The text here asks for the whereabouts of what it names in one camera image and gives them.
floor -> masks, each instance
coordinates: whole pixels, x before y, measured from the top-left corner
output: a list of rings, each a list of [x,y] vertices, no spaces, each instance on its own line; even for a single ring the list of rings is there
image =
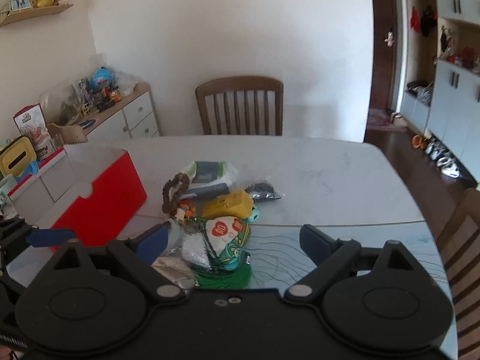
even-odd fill
[[[365,141],[371,143],[384,153],[392,164],[393,168],[402,178],[408,187],[413,198],[416,200],[427,224],[435,239],[438,237],[446,222],[450,218],[455,206],[463,197],[467,188],[475,187],[474,181],[470,179],[451,179],[440,173],[433,161],[424,154],[422,150],[413,149],[411,147],[411,132],[384,132],[368,130],[365,135]],[[444,253],[442,258],[450,257],[465,240],[476,230],[476,226],[472,223],[465,222],[460,229],[457,237],[452,241]],[[480,250],[480,243],[473,244],[469,252],[455,264],[447,273],[449,278],[456,274],[462,266],[466,265],[471,259],[477,255]],[[451,288],[452,295],[457,295],[466,286],[480,277],[480,264],[477,265],[472,272],[464,280]],[[455,308],[457,312],[465,309],[468,305],[480,299],[480,291],[474,292],[470,297],[464,299]],[[462,321],[462,326],[458,326],[460,330],[474,324],[480,319],[480,310],[475,312],[467,320]],[[478,341],[480,337],[480,329],[474,330],[467,336],[459,339],[459,349],[468,347]],[[476,351],[462,360],[477,360],[480,358],[480,351]]]

rug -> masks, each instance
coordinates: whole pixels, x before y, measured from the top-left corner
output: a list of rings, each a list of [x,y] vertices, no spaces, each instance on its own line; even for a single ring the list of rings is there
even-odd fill
[[[395,126],[390,122],[390,112],[383,109],[369,109],[367,130],[404,132],[406,127]]]

picture frame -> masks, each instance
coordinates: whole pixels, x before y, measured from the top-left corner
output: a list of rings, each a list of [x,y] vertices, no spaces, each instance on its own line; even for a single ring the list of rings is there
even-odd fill
[[[10,12],[17,12],[31,7],[30,0],[10,0]]]

wooden chair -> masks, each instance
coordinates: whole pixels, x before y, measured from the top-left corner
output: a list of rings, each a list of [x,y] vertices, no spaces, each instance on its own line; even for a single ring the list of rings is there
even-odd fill
[[[283,134],[283,83],[276,79],[261,77],[261,76],[237,76],[227,77],[222,79],[216,79],[206,84],[199,86],[195,94],[197,96],[198,108],[200,110],[200,117],[202,118],[203,133],[205,135],[212,135],[212,126],[210,125],[210,118],[208,116],[207,96],[213,96],[213,111],[215,122],[217,125],[217,134],[222,134],[222,117],[220,116],[220,106],[218,101],[218,95],[223,94],[223,110],[225,113],[226,133],[232,134],[233,128],[231,123],[230,105],[232,103],[232,96],[229,93],[233,93],[233,110],[235,115],[235,132],[237,135],[241,134],[241,112],[238,92],[243,92],[243,109],[245,116],[245,132],[247,135],[251,135],[250,127],[251,113],[249,104],[248,92],[253,91],[253,111],[254,111],[254,123],[255,129],[254,135],[260,135],[261,122],[260,122],[260,102],[258,92],[263,92],[263,116],[264,116],[264,128],[265,134],[270,134],[270,104],[268,92],[275,93],[274,100],[274,132],[275,135]]]
[[[440,254],[449,255],[442,259],[452,288],[460,359],[480,358],[480,352],[472,357],[473,352],[480,348],[480,330],[467,337],[480,327],[480,266],[476,266],[480,263],[480,248],[478,244],[474,245],[480,235],[479,227],[480,192],[471,188],[465,192],[462,202],[436,240]],[[454,286],[458,284],[459,290],[454,291]]]

green tassel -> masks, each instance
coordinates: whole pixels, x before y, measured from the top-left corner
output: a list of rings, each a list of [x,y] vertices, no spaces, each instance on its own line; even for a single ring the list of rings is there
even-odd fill
[[[198,287],[208,290],[242,290],[250,283],[251,266],[243,263],[234,271],[194,271]]]

